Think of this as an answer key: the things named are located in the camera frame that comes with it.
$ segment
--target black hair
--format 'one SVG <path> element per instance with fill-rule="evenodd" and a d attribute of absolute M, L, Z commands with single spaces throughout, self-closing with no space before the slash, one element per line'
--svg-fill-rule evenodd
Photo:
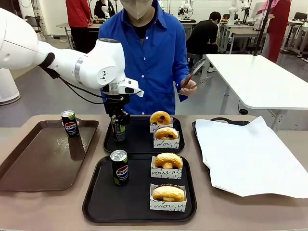
<path fill-rule="evenodd" d="M 213 21 L 218 20 L 218 22 L 220 22 L 221 14 L 219 12 L 214 11 L 210 14 L 210 19 L 212 19 Z"/>

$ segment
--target blue shirt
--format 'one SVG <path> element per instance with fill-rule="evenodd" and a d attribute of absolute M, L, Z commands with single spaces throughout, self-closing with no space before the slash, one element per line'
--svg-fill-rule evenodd
<path fill-rule="evenodd" d="M 180 82 L 189 73 L 184 28 L 177 18 L 163 12 L 157 5 L 154 0 L 156 20 L 147 29 L 143 45 L 125 10 L 108 19 L 99 30 L 99 38 L 115 39 L 122 44 L 125 74 L 138 81 L 139 88 L 144 91 L 142 98 L 132 95 L 130 103 L 125 105 L 125 110 L 131 114 L 151 115 L 165 111 L 174 115 L 173 82 L 179 91 Z"/>

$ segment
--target desk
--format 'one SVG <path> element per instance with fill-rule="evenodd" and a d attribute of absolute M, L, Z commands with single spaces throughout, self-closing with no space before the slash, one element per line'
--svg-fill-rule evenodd
<path fill-rule="evenodd" d="M 289 39 L 291 38 L 290 44 L 293 44 L 297 29 L 303 24 L 302 21 L 295 21 L 295 20 L 288 20 L 288 27 L 287 27 L 287 36 L 283 40 L 282 49 L 285 49 L 285 46 L 288 44 Z"/>
<path fill-rule="evenodd" d="M 294 47 L 291 49 L 291 51 L 297 53 L 298 58 L 302 58 L 303 55 L 308 54 L 307 51 L 304 51 L 307 43 L 308 43 L 308 27 L 302 26 L 298 32 L 296 42 L 294 44 Z"/>
<path fill-rule="evenodd" d="M 261 55 L 208 54 L 227 84 L 220 114 L 225 114 L 230 89 L 248 108 L 278 110 L 271 128 L 279 126 L 288 110 L 308 110 L 308 83 Z"/>
<path fill-rule="evenodd" d="M 198 23 L 185 23 L 185 22 L 181 22 L 181 24 L 184 27 L 185 30 L 185 38 L 186 40 L 189 39 L 190 35 L 192 34 L 192 30 L 193 30 L 193 25 L 197 25 Z"/>
<path fill-rule="evenodd" d="M 102 24 L 94 23 L 93 26 L 88 26 L 88 28 L 90 29 L 90 32 L 98 32 L 101 25 Z M 62 24 L 56 25 L 56 27 L 64 28 L 69 48 L 72 49 L 73 44 L 71 42 L 71 37 L 68 34 L 68 31 L 70 31 L 70 27 L 68 23 L 62 23 Z"/>
<path fill-rule="evenodd" d="M 308 227 L 308 200 L 273 194 L 239 197 L 211 186 L 207 170 L 202 163 L 198 141 L 192 122 L 197 118 L 212 119 L 217 115 L 175 116 L 180 120 L 185 147 L 181 155 L 191 166 L 193 185 L 198 203 L 194 217 L 185 223 L 169 224 L 103 224 L 88 222 L 82 214 L 91 177 L 97 162 L 108 155 L 103 141 L 110 122 L 108 115 L 78 115 L 83 120 L 97 120 L 99 126 L 88 149 L 76 182 L 62 192 L 0 193 L 0 226 L 2 229 L 31 231 L 105 231 L 105 230 L 294 230 Z M 229 115 L 231 120 L 255 119 L 253 116 Z M 23 137 L 42 120 L 59 120 L 60 115 L 38 115 L 30 118 L 1 147 L 0 163 Z M 307 135 L 284 136 L 283 140 L 302 165 L 308 169 Z"/>
<path fill-rule="evenodd" d="M 229 25 L 227 25 L 227 23 L 221 23 L 220 27 L 219 27 L 218 50 L 221 53 L 225 54 L 226 51 L 227 51 L 227 46 L 228 46 L 229 36 L 230 36 L 231 30 L 237 29 L 235 32 L 237 33 L 237 35 L 239 35 L 241 33 L 240 30 L 243 29 L 243 28 L 246 29 L 245 30 L 246 34 L 243 34 L 242 37 L 237 37 L 237 38 L 256 37 L 255 36 L 256 31 L 254 31 L 252 29 L 253 26 L 247 26 L 247 25 L 232 25 L 232 26 L 229 26 Z M 247 40 L 244 42 L 243 48 L 245 48 L 246 44 L 247 44 Z"/>

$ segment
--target paper donut holder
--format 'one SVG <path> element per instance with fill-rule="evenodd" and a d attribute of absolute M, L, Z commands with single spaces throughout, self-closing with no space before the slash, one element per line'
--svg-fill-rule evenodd
<path fill-rule="evenodd" d="M 155 133 L 158 129 L 164 128 L 164 127 L 171 127 L 171 128 L 173 128 L 173 118 L 172 117 L 171 117 L 171 124 L 158 125 L 158 124 L 150 123 L 150 133 Z"/>
<path fill-rule="evenodd" d="M 163 169 L 159 167 L 155 167 L 156 156 L 152 156 L 151 162 L 151 177 L 154 178 L 167 178 L 167 179 L 175 179 L 180 180 L 182 178 L 182 168 L 179 169 Z"/>
<path fill-rule="evenodd" d="M 166 201 L 157 201 L 152 197 L 152 192 L 154 189 L 159 187 L 159 185 L 151 184 L 150 187 L 150 210 L 164 210 L 164 211 L 174 211 L 174 212 L 185 212 L 187 198 L 185 186 L 180 186 L 184 191 L 185 199 L 181 202 L 166 202 Z"/>
<path fill-rule="evenodd" d="M 168 148 L 168 149 L 178 149 L 180 146 L 180 133 L 178 133 L 178 138 L 174 140 L 162 140 L 162 139 L 157 139 L 155 138 L 155 134 L 153 135 L 153 145 L 154 148 Z"/>

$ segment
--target glazed donut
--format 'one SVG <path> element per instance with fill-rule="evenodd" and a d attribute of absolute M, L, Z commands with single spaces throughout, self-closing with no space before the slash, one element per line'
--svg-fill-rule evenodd
<path fill-rule="evenodd" d="M 178 132 L 171 127 L 159 128 L 155 133 L 155 138 L 161 140 L 175 140 L 178 137 Z"/>
<path fill-rule="evenodd" d="M 163 111 L 154 112 L 150 118 L 150 123 L 158 125 L 171 124 L 171 117 L 167 112 Z"/>
<path fill-rule="evenodd" d="M 185 193 L 179 186 L 165 184 L 154 189 L 152 197 L 157 201 L 180 202 L 185 200 Z"/>
<path fill-rule="evenodd" d="M 182 168 L 182 160 L 174 153 L 161 153 L 155 159 L 155 167 L 164 169 Z"/>

